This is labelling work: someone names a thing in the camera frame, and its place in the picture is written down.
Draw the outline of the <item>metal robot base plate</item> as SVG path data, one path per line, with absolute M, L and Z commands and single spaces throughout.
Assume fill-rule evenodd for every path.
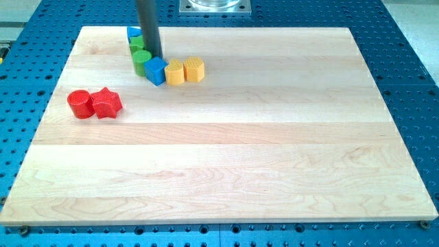
M 179 13 L 197 14 L 251 14 L 251 0 L 180 0 Z

